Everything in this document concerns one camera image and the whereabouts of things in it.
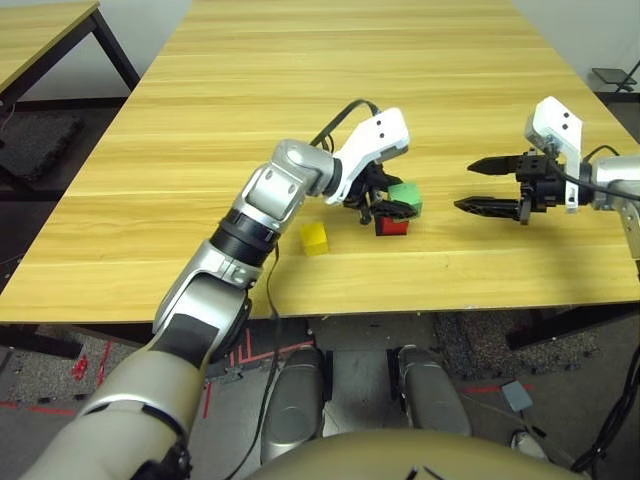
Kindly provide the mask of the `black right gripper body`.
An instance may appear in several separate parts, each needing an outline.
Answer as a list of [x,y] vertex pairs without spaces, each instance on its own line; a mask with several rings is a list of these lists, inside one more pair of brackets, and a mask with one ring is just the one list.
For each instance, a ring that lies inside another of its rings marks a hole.
[[556,158],[550,155],[522,155],[516,161],[515,177],[520,199],[515,220],[528,225],[532,213],[565,204],[566,181]]

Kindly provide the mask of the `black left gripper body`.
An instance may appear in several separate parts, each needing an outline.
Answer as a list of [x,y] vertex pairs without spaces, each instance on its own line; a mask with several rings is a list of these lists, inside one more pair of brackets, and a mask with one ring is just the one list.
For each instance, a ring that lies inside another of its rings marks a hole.
[[382,173],[385,172],[381,164],[370,162],[354,180],[351,189],[343,202],[343,206],[359,212],[359,223],[369,225],[375,218],[370,213],[370,204],[378,200],[386,200],[380,197],[380,193],[387,193],[388,189],[382,189]]

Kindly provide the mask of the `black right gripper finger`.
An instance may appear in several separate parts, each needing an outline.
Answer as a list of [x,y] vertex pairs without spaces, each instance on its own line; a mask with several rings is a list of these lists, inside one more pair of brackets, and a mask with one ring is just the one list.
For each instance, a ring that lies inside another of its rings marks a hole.
[[467,166],[467,170],[483,175],[500,176],[516,172],[520,155],[485,157]]
[[463,212],[488,218],[520,220],[519,201],[513,199],[498,199],[485,196],[471,196],[459,199],[454,206]]

